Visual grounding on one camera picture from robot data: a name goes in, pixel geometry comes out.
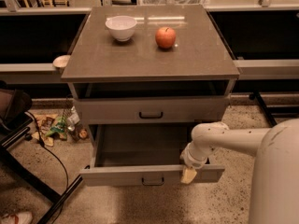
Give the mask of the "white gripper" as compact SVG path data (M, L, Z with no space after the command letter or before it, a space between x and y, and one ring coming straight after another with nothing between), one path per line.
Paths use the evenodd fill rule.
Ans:
M195 169L200 169L206 164L207 155L200 148L197 148L193 142L190 142L180 153L179 158L186 165L183 168L180 181L183 184L190 184L197 176Z

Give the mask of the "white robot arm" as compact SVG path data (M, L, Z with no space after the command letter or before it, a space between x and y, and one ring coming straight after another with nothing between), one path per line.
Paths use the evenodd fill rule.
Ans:
M249 224L299 224L299 119L261 129L231 130L223 122L196 125L180 155L181 182L191 183L218 147L255 158Z

